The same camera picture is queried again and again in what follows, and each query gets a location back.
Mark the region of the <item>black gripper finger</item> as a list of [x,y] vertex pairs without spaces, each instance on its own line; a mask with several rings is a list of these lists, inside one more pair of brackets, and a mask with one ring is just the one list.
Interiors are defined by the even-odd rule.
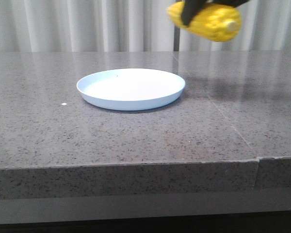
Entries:
[[194,16],[196,16],[205,6],[207,0],[185,0],[181,14],[183,25],[189,26]]

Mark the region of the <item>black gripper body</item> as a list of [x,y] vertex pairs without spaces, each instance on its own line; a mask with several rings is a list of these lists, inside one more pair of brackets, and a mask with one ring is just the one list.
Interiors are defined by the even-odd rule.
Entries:
[[212,0],[211,2],[215,4],[227,5],[231,7],[239,7],[249,2],[249,0]]

